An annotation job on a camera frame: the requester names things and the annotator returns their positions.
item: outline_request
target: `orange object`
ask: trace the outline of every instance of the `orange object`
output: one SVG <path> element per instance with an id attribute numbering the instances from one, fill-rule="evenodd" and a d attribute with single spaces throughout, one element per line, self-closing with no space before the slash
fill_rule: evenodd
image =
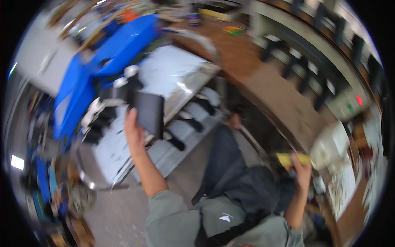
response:
<path id="1" fill-rule="evenodd" d="M 128 23 L 129 21 L 132 21 L 132 20 L 136 19 L 137 17 L 139 17 L 139 14 L 137 14 L 136 12 L 134 12 L 133 10 L 130 10 L 130 9 L 126 9 L 122 13 L 123 23 Z"/>

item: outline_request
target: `black strap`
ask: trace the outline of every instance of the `black strap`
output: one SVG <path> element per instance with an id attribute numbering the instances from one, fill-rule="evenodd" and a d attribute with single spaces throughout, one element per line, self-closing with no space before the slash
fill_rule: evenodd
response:
<path id="1" fill-rule="evenodd" d="M 244 234 L 246 231 L 254 228 L 266 216 L 270 215 L 266 210 L 259 210 L 256 213 L 247 214 L 243 223 L 233 226 L 223 233 L 207 237 L 203 226 L 203 213 L 200 209 L 200 228 L 195 240 L 196 247 L 221 247 L 229 243 L 237 236 Z"/>

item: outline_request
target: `concrete floor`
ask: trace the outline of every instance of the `concrete floor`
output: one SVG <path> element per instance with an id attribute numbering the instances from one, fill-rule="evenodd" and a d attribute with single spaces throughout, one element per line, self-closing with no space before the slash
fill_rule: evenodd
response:
<path id="1" fill-rule="evenodd" d="M 259 164 L 256 151 L 242 136 L 235 132 L 239 148 L 248 166 Z M 167 177 L 169 188 L 183 196 L 188 208 L 197 192 L 213 143 L 213 132 L 186 157 Z M 92 231 L 95 247 L 146 247 L 144 228 L 149 214 L 148 199 L 132 175 L 124 183 L 131 187 L 113 192 L 98 192 L 95 207 L 84 218 Z"/>

